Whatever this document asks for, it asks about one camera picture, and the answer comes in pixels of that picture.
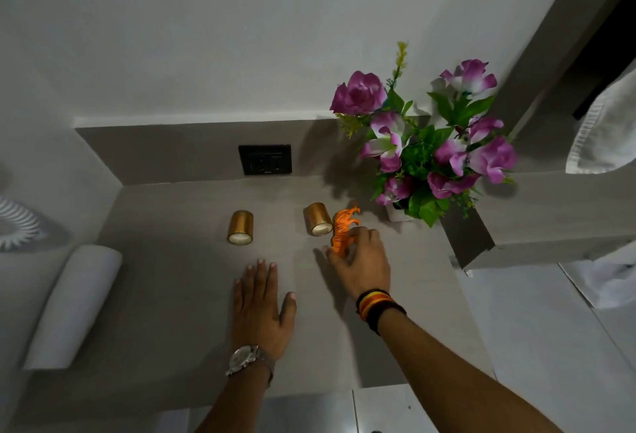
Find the person's left hand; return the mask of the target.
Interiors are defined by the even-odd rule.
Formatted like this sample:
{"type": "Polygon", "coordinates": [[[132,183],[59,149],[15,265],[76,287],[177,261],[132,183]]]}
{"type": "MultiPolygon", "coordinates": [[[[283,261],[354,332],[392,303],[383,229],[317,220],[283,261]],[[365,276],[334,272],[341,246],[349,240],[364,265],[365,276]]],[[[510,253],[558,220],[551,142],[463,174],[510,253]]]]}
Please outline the person's left hand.
{"type": "Polygon", "coordinates": [[[281,327],[282,306],[279,306],[278,301],[279,278],[277,265],[274,262],[266,263],[264,298],[253,301],[256,265],[257,262],[255,265],[249,265],[244,276],[234,284],[230,349],[234,352],[245,345],[258,345],[277,362],[286,351],[294,329],[281,327]]]}

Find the person's right hand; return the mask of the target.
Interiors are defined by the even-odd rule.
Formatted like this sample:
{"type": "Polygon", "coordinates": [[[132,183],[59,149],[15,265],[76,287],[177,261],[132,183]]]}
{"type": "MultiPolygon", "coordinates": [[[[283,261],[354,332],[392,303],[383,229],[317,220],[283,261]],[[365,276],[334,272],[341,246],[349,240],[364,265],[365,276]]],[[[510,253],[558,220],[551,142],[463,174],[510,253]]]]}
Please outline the person's right hand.
{"type": "Polygon", "coordinates": [[[347,295],[355,302],[370,289],[389,292],[391,267],[379,231],[360,226],[351,229],[349,234],[354,237],[354,254],[352,259],[347,259],[348,272],[337,274],[347,295]]]}

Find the orange toy tiger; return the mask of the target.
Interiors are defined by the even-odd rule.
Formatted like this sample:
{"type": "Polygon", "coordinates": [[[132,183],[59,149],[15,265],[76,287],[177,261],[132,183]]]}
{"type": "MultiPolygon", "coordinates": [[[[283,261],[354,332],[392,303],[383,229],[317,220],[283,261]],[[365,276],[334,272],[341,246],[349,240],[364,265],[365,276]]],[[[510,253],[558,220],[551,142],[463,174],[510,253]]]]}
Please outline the orange toy tiger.
{"type": "Polygon", "coordinates": [[[333,237],[331,239],[332,250],[341,258],[348,256],[349,246],[354,242],[354,237],[350,236],[350,226],[359,226],[360,220],[354,217],[360,213],[360,208],[353,204],[350,208],[339,210],[333,217],[333,237]]]}

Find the person's left forearm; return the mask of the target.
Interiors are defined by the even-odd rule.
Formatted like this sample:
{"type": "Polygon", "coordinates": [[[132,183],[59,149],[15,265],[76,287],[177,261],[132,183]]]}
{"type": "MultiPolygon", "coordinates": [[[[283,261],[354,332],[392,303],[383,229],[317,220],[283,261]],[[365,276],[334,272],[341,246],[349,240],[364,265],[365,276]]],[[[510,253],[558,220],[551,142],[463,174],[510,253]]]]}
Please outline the person's left forearm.
{"type": "Polygon", "coordinates": [[[255,433],[271,377],[262,360],[232,374],[195,433],[255,433]]]}

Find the person's right forearm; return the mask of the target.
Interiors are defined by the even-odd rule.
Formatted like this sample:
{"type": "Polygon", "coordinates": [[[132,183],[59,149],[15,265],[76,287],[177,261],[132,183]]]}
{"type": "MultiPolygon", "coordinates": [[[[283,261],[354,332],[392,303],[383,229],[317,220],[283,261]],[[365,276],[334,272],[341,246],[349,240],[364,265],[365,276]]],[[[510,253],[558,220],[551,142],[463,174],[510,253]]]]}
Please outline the person's right forearm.
{"type": "Polygon", "coordinates": [[[398,309],[381,314],[378,332],[438,433],[563,433],[398,309]]]}

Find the gold candle holder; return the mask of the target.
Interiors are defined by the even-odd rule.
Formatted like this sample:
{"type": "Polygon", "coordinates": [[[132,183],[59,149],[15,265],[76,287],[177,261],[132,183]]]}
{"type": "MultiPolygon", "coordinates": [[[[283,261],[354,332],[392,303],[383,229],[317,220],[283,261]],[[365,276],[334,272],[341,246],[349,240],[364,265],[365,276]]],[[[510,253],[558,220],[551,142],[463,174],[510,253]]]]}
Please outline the gold candle holder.
{"type": "Polygon", "coordinates": [[[246,210],[233,213],[228,227],[227,240],[234,245],[247,245],[253,241],[253,214],[246,210]]]}
{"type": "Polygon", "coordinates": [[[303,209],[303,216],[310,235],[325,236],[332,233],[333,223],[325,204],[321,202],[309,204],[303,209]]]}

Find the striped thread wristbands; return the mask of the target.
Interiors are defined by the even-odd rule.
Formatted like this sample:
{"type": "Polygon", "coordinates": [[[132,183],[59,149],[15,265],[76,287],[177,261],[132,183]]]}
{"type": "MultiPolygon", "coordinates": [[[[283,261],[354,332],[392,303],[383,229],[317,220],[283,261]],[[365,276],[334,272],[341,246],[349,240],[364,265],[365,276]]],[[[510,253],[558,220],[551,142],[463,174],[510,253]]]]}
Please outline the striped thread wristbands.
{"type": "Polygon", "coordinates": [[[399,305],[391,295],[382,289],[370,289],[362,293],[355,302],[356,312],[370,330],[378,336],[378,323],[382,314],[390,309],[395,309],[406,315],[406,310],[399,305]]]}

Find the silver wristwatch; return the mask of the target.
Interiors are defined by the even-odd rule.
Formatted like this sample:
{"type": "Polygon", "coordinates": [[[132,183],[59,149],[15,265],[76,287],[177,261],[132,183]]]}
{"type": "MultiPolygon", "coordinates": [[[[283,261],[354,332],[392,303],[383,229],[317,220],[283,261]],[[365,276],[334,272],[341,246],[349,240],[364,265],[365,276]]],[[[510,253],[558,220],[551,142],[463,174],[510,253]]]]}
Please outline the silver wristwatch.
{"type": "Polygon", "coordinates": [[[271,355],[258,345],[245,345],[236,349],[229,358],[225,376],[230,376],[242,371],[254,363],[263,363],[269,370],[268,386],[271,385],[275,372],[275,361],[271,355]]]}

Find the white flower pot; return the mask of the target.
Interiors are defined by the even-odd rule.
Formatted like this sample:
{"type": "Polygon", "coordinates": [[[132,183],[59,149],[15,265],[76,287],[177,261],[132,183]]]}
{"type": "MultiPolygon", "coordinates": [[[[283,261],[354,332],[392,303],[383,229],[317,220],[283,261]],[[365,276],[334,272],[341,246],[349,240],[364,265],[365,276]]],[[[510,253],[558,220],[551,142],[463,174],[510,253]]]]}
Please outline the white flower pot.
{"type": "Polygon", "coordinates": [[[398,222],[408,222],[408,221],[416,221],[420,220],[419,217],[412,217],[406,212],[408,209],[404,210],[401,208],[396,208],[395,203],[390,203],[385,205],[385,209],[387,212],[387,217],[390,222],[398,223],[398,222]]]}

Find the purple artificial flower bouquet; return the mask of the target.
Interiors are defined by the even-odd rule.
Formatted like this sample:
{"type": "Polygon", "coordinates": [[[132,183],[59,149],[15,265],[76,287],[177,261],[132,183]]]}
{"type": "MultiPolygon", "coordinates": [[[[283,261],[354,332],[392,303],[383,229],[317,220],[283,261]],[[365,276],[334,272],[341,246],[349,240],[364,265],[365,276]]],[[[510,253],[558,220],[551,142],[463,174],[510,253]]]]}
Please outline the purple artificial flower bouquet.
{"type": "Polygon", "coordinates": [[[429,227],[450,205],[464,217],[474,208],[477,184],[512,184],[518,157],[504,133],[504,122],[489,109],[497,77],[481,59],[461,61],[444,70],[428,92],[441,124],[420,124],[413,101],[396,91],[407,66],[408,43],[397,42],[394,68],[383,81],[355,71],[337,86],[330,111],[349,138],[366,132],[360,158],[377,162],[373,199],[429,227]]]}

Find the rolled white towel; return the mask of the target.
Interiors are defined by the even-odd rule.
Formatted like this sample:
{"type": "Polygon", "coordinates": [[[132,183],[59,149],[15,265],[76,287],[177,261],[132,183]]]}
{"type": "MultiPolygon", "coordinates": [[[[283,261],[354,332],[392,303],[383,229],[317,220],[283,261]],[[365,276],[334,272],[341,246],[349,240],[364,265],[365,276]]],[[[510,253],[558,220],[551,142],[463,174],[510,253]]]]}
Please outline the rolled white towel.
{"type": "Polygon", "coordinates": [[[93,326],[122,266],[120,252],[84,244],[62,269],[30,342],[23,369],[67,369],[93,326]]]}

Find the white cloth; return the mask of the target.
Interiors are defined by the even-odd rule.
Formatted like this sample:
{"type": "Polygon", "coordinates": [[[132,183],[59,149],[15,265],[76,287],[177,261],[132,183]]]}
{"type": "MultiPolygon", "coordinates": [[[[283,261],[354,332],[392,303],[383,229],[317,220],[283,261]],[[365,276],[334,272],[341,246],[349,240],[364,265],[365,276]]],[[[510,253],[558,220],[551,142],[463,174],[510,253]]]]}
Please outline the white cloth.
{"type": "Polygon", "coordinates": [[[636,302],[636,263],[580,260],[559,264],[594,309],[615,309],[636,302]]]}

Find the hanging white towel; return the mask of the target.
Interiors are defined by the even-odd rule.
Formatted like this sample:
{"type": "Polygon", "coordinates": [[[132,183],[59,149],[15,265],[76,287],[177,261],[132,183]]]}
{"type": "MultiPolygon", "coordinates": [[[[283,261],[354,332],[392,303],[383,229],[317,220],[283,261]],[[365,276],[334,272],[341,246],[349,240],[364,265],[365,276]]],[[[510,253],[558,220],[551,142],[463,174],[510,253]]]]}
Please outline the hanging white towel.
{"type": "Polygon", "coordinates": [[[592,102],[565,165],[567,174],[602,174],[636,161],[636,59],[592,102]]]}

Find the black wall socket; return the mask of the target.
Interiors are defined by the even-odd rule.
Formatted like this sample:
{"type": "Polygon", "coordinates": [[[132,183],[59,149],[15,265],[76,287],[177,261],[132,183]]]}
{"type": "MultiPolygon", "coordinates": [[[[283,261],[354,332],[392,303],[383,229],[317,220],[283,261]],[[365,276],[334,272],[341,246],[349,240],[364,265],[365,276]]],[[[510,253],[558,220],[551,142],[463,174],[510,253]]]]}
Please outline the black wall socket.
{"type": "Polygon", "coordinates": [[[290,175],[292,173],[291,146],[240,145],[238,152],[245,176],[290,175]]]}

